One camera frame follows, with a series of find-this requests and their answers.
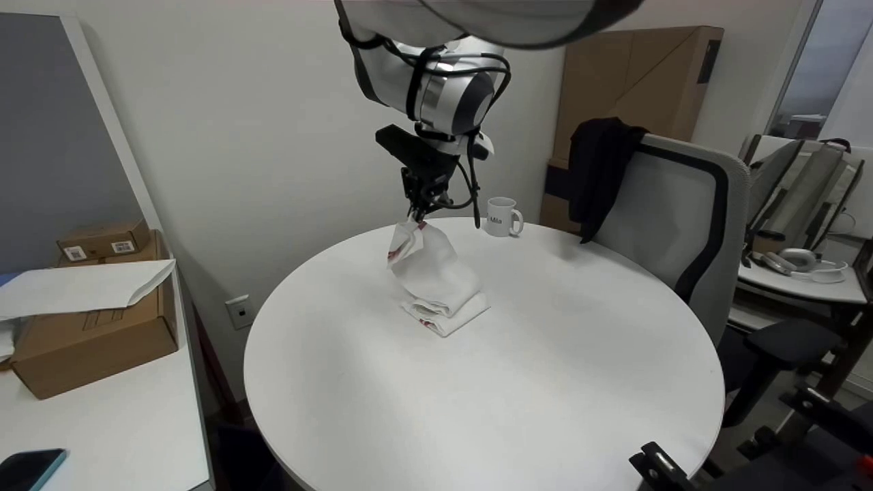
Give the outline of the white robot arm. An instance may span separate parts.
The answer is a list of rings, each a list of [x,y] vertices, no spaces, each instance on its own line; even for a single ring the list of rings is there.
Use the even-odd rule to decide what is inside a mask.
[[[406,216],[478,205],[474,164],[495,152],[489,108],[510,84],[505,50],[553,50],[602,33],[645,0],[332,0],[368,100],[400,111],[377,142],[400,161]]]

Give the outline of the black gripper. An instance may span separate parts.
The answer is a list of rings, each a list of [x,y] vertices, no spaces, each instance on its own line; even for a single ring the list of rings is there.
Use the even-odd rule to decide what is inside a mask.
[[[406,220],[421,224],[433,216],[433,209],[447,205],[447,186],[456,171],[451,159],[436,161],[410,161],[400,168],[405,193],[410,200]]]

